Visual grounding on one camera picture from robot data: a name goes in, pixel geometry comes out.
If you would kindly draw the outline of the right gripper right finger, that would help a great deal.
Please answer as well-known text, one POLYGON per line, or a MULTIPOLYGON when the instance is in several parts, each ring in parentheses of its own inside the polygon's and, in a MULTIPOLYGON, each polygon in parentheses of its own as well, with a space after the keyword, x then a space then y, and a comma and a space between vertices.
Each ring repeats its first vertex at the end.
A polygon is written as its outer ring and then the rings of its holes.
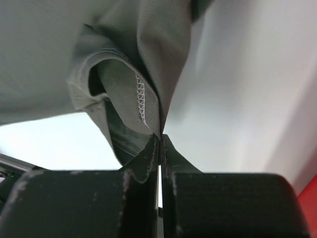
POLYGON ((268 173, 204 173, 163 135, 160 141, 166 238, 309 238, 294 189, 268 173))

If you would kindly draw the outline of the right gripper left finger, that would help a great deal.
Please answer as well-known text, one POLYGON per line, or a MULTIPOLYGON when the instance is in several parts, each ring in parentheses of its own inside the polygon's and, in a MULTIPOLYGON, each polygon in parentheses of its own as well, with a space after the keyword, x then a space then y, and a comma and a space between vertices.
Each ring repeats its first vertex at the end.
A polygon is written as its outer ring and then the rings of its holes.
POLYGON ((159 141, 117 171, 25 173, 0 216, 3 238, 155 238, 159 141))

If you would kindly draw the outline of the dark grey t shirt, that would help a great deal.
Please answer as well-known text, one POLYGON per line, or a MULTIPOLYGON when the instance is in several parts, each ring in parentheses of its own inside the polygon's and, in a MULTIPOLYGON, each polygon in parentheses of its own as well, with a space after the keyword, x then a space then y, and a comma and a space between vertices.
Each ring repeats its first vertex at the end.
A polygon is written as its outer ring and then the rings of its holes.
POLYGON ((0 123, 86 112, 125 165, 160 138, 209 0, 3 0, 0 123))

